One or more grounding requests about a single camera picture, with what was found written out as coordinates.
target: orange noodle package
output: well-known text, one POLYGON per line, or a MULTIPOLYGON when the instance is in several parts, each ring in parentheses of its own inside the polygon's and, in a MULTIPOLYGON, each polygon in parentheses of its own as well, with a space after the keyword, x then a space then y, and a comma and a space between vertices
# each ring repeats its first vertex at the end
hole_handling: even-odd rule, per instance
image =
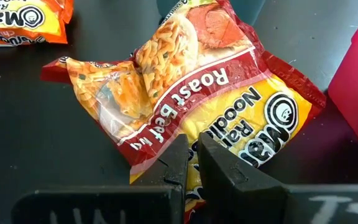
POLYGON ((73 84, 78 101, 131 164, 131 182, 185 133, 187 218, 203 203, 200 132, 259 167, 326 103, 302 73, 264 50, 228 0, 182 0, 131 58, 62 57, 43 68, 42 79, 73 84))
POLYGON ((0 47, 66 44, 74 0, 0 0, 0 47))

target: maruchan ramen package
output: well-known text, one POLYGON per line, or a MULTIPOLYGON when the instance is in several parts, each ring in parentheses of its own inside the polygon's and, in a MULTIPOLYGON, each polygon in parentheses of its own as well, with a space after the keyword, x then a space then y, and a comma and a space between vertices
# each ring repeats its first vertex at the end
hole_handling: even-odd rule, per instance
POLYGON ((0 47, 66 44, 74 0, 0 0, 0 47))
POLYGON ((73 84, 78 101, 131 164, 131 181, 187 134, 187 218, 203 202, 200 132, 259 167, 326 102, 302 73, 264 50, 228 0, 180 1, 128 60, 62 57, 44 67, 42 78, 73 84))

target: red and yellow packaging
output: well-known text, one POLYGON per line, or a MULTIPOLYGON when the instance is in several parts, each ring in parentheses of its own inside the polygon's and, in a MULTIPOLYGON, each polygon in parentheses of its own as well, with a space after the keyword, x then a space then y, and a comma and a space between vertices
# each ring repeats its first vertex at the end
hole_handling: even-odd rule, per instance
POLYGON ((203 204, 200 132, 259 167, 326 102, 302 73, 263 48, 228 0, 182 0, 130 59, 63 57, 44 67, 42 79, 73 84, 78 101, 131 164, 131 181, 185 133, 187 219, 203 204))
POLYGON ((73 0, 0 0, 0 47, 66 44, 72 15, 73 0))

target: gray object in background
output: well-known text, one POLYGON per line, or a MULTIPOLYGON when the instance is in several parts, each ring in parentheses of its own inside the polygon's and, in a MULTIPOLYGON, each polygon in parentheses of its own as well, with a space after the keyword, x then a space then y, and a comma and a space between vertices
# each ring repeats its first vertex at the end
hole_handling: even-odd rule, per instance
MULTIPOLYGON (((157 0, 158 12, 165 17, 179 0, 157 0)), ((238 15, 242 21, 254 25, 265 0, 231 1, 234 10, 246 12, 238 15)))

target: maruchan logo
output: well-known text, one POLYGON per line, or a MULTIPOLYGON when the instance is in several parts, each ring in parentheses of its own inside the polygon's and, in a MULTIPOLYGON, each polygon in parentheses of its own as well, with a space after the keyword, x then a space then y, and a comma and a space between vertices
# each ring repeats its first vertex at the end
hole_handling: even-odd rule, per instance
POLYGON ((271 159, 290 140, 298 126, 298 106, 283 92, 272 95, 265 106, 268 124, 249 140, 238 156, 248 164, 259 167, 271 159))
POLYGON ((0 24, 8 27, 35 29, 45 22, 45 15, 37 6, 24 6, 18 11, 0 11, 0 24))

